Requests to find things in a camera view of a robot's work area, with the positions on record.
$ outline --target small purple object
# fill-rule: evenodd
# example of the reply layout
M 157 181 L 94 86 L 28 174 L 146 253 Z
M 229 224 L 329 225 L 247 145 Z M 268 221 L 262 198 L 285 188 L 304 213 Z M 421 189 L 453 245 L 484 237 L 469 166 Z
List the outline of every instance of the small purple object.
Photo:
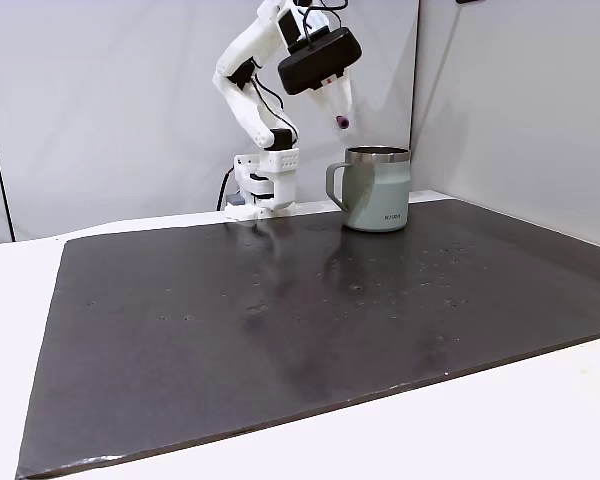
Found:
M 342 115 L 338 115 L 336 117 L 336 121 L 338 122 L 338 126 L 342 129 L 342 130 L 346 130 L 347 128 L 349 128 L 349 119 L 347 117 L 343 117 Z

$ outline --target white table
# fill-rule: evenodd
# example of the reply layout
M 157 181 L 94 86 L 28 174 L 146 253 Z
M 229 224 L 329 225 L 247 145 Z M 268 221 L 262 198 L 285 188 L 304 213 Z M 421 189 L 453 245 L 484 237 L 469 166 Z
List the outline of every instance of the white table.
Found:
M 315 202 L 298 213 L 333 209 Z M 0 479 L 15 473 L 64 242 L 224 221 L 217 212 L 131 220 L 0 245 Z M 600 479 L 600 340 L 75 478 Z

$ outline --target wire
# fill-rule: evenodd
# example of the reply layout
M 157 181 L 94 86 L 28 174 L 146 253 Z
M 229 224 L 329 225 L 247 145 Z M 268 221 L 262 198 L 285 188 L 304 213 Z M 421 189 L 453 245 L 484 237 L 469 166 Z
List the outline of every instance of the wire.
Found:
M 295 145 L 296 142 L 298 141 L 298 138 L 299 138 L 298 131 L 295 129 L 295 127 L 293 125 L 291 125 L 291 123 L 289 123 L 284 118 L 282 118 L 280 115 L 277 115 L 276 113 L 274 113 L 273 110 L 271 110 L 271 107 L 269 106 L 269 104 L 267 102 L 265 102 L 264 98 L 262 98 L 262 93 L 260 93 L 260 89 L 258 88 L 258 84 L 253 79 L 251 80 L 251 85 L 253 85 L 253 88 L 256 90 L 256 93 L 258 94 L 258 97 L 260 97 L 260 101 L 264 104 L 264 106 L 266 107 L 266 109 L 269 110 L 269 113 L 271 115 L 273 115 L 274 117 L 276 117 L 281 122 L 286 123 L 291 128 L 291 130 L 293 130 L 293 133 L 296 134 L 296 138 L 292 142 L 292 145 Z
M 304 36 L 307 39 L 307 41 L 309 42 L 309 47 L 311 47 L 311 45 L 313 45 L 313 42 L 311 41 L 311 37 L 309 36 L 309 29 L 307 28 L 307 18 L 309 17 L 309 13 L 312 12 L 313 10 L 319 10 L 322 12 L 331 12 L 334 13 L 337 10 L 344 10 L 345 8 L 347 8 L 349 6 L 349 0 L 344 0 L 344 3 L 338 7 L 315 7 L 315 6 L 311 6 L 308 7 L 305 12 L 304 12 L 304 17 L 302 19 L 302 28 L 304 29 Z
M 324 0 L 320 0 L 320 3 L 322 4 L 323 7 L 326 7 L 327 5 L 324 3 Z M 333 13 L 336 18 L 338 19 L 338 22 L 340 22 L 340 26 L 342 27 L 342 19 L 340 18 L 340 15 L 338 15 L 336 12 L 331 12 Z
M 284 102 L 282 101 L 282 98 L 280 98 L 280 95 L 278 95 L 273 90 L 270 90 L 267 87 L 265 87 L 264 85 L 262 85 L 262 83 L 260 82 L 260 79 L 258 78 L 258 74 L 257 73 L 254 75 L 254 77 L 256 78 L 256 83 L 260 86 L 260 88 L 262 88 L 265 92 L 270 93 L 271 95 L 273 95 L 274 97 L 276 97 L 278 99 L 278 102 L 280 102 L 280 108 L 282 110 L 284 110 Z
M 224 189 L 227 188 L 227 182 L 229 181 L 229 175 L 233 172 L 233 167 L 229 169 L 229 171 L 225 174 L 224 180 L 222 180 L 222 187 L 220 187 L 220 196 L 218 197 L 218 206 L 216 207 L 216 211 L 220 211 L 222 209 L 222 197 L 224 197 Z

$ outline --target water droplet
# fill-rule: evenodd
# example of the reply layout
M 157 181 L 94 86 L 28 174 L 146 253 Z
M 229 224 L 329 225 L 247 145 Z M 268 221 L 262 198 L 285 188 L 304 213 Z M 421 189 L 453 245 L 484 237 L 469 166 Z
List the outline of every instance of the water droplet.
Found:
M 247 312 L 251 314 L 262 313 L 266 312 L 267 310 L 269 310 L 269 307 L 264 303 L 259 303 L 258 305 L 253 305 L 252 307 L 247 308 Z

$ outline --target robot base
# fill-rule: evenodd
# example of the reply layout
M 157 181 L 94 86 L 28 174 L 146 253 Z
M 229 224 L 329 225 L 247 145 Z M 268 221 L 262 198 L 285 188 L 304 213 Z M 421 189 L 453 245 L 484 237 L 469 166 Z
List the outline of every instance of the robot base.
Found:
M 288 207 L 280 208 L 278 210 L 269 210 L 264 207 L 257 207 L 253 204 L 246 205 L 227 205 L 224 209 L 224 213 L 227 218 L 237 220 L 239 222 L 244 220 L 261 220 L 265 218 L 278 218 L 278 217 L 290 217 L 296 211 L 296 204 L 292 203 Z

